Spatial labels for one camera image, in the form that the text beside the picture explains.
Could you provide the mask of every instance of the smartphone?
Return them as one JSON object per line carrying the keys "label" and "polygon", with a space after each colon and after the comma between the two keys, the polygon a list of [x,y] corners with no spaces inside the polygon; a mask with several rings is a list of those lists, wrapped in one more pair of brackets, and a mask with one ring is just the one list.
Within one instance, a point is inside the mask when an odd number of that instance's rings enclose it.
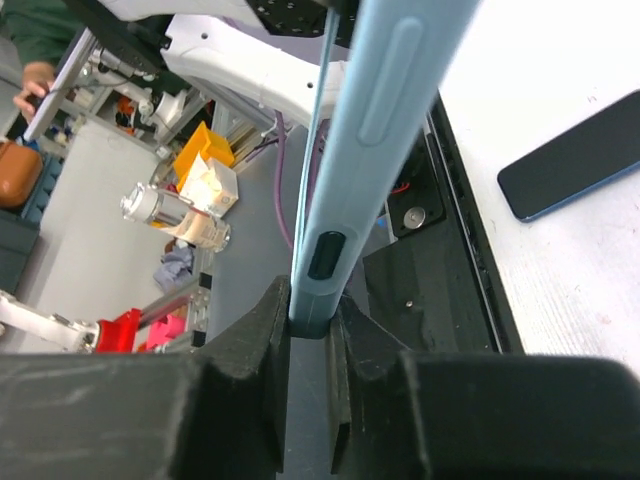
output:
{"label": "smartphone", "polygon": [[504,168],[498,183],[523,222],[565,205],[640,162],[640,91]]}

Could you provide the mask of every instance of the white plastic housing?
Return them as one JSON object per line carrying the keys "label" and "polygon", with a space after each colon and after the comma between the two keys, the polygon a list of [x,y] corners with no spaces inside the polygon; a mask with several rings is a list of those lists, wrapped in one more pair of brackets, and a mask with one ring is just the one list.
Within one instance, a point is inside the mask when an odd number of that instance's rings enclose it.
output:
{"label": "white plastic housing", "polygon": [[[309,126],[317,65],[205,15],[176,15],[167,35],[172,38],[171,47],[162,55],[172,72],[222,85]],[[320,111],[322,119],[333,114],[346,66],[346,62],[331,62]]]}
{"label": "white plastic housing", "polygon": [[71,352],[80,350],[85,335],[92,334],[97,339],[100,329],[97,323],[73,322],[39,312],[18,302],[13,295],[2,290],[0,290],[0,322],[55,343]]}
{"label": "white plastic housing", "polygon": [[252,27],[262,24],[244,0],[100,0],[120,20],[136,21],[152,15],[213,15]]}

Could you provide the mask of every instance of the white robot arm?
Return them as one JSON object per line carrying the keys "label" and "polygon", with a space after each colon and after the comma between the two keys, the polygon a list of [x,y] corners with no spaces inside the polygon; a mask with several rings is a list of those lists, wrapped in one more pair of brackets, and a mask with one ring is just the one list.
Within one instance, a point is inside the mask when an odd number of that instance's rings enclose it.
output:
{"label": "white robot arm", "polygon": [[[167,36],[172,39],[171,46],[161,53],[172,72],[227,87],[309,127],[319,74],[317,65],[207,15],[174,16]],[[331,62],[321,119],[333,114],[345,70],[346,62]]]}

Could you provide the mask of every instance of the metal cylinder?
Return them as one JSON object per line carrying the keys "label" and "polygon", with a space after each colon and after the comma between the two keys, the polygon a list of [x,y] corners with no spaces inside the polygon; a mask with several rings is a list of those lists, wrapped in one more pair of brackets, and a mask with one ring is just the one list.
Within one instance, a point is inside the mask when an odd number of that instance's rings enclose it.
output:
{"label": "metal cylinder", "polygon": [[120,201],[120,208],[127,220],[159,222],[167,227],[176,227],[189,213],[191,205],[172,192],[137,183],[131,193]]}

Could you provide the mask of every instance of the light blue phone case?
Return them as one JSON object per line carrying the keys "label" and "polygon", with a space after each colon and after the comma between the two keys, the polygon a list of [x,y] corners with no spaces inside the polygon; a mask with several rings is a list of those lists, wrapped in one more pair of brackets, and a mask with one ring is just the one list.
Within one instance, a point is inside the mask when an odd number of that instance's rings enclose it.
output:
{"label": "light blue phone case", "polygon": [[361,2],[345,83],[296,258],[289,306],[294,336],[326,335],[380,206],[478,4]]}

